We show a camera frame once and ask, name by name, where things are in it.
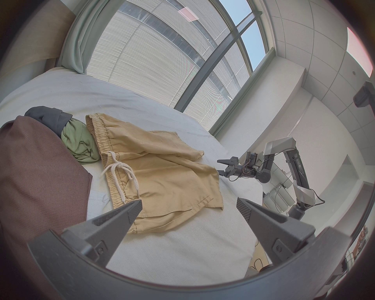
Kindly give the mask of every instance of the louvered facade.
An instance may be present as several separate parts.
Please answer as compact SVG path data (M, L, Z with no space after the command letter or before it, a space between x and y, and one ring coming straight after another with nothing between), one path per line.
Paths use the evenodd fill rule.
M198 20L188 21L184 7ZM128 0L101 35L87 74L174 107L229 32L208 0ZM235 43L184 113L209 130L249 76Z

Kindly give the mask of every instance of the brown garment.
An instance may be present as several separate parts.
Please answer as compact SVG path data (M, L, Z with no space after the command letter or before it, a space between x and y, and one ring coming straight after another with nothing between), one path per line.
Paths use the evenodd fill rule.
M185 144L176 132L146 131L106 114L86 116L103 166L116 160L128 164L139 183L142 211L129 233L155 233L170 230L195 215L203 207L223 208L219 174L215 168L195 162L203 156ZM116 179L125 202L138 198L132 180L122 169L111 168L106 178L114 208L123 205Z
M27 242L86 220L92 176L61 139L30 117L0 129L0 223L5 242L27 277L58 299L34 262Z

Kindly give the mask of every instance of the robotic arm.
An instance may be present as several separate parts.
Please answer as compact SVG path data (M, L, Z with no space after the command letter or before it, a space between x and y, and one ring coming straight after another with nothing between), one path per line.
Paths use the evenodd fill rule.
M227 165L224 171L218 170L218 172L219 175L227 178L234 175L255 178L261 183L267 183L271 180L271 168L275 155L281 152L284 153L286 162L291 170L294 180L293 187L297 197L297 203L289 209L288 216L300 220L305 211L315 205L315 194L314 191L310 190L301 157L296 149L296 140L293 137L287 136L268 142L263 152L263 162L259 167L256 166L258 154L247 152L243 166L239 163L238 157L235 156L231 159L218 160L218 163Z

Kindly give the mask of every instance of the gray garment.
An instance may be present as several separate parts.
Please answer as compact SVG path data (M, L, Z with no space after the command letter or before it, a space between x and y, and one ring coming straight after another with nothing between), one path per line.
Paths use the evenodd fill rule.
M61 138L61 131L73 115L57 108L35 106L25 112L25 116L41 122Z

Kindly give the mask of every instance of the curtain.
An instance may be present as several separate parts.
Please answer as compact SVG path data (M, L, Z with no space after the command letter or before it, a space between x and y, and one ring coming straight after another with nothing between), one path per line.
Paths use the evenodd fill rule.
M85 74L96 43L123 2L88 0L69 29L58 65Z

